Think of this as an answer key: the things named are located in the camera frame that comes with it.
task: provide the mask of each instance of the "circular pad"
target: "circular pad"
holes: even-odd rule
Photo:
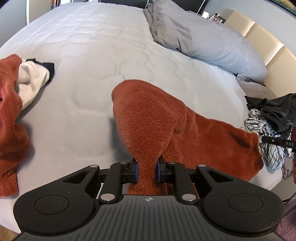
[[[61,195],[47,195],[39,198],[34,206],[42,214],[58,214],[67,209],[69,200]]]
[[[263,206],[261,198],[249,193],[234,194],[228,199],[228,203],[234,210],[242,213],[253,213]]]

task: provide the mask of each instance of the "gray pillow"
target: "gray pillow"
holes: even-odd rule
[[[264,84],[267,69],[248,40],[232,28],[188,13],[171,0],[144,9],[154,41]]]
[[[263,86],[253,81],[247,82],[247,80],[237,80],[237,82],[239,83],[243,91],[246,93],[246,95],[249,97],[260,99],[266,98],[268,100],[273,100],[276,98],[276,95],[267,86]]]

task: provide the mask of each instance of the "cream headboard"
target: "cream headboard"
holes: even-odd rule
[[[296,56],[275,36],[234,10],[225,24],[245,36],[260,53],[268,70],[265,84],[277,97],[296,93]]]

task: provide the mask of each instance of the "pink rug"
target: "pink rug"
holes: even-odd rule
[[[296,240],[296,198],[285,205],[284,217],[279,223],[276,233],[286,241]]]

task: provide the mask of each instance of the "white cloth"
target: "white cloth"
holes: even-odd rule
[[[32,103],[39,90],[49,80],[47,68],[33,61],[25,61],[19,66],[18,80],[15,87],[22,100],[22,110]]]
[[[241,129],[248,132],[255,132],[259,135],[259,151],[262,154],[262,158],[266,165],[273,170],[280,169],[286,156],[290,156],[292,149],[276,146],[274,144],[263,143],[262,136],[276,137],[291,140],[291,133],[287,131],[285,133],[275,132],[269,123],[261,115],[261,112],[257,109],[251,109],[249,117],[245,120]]]

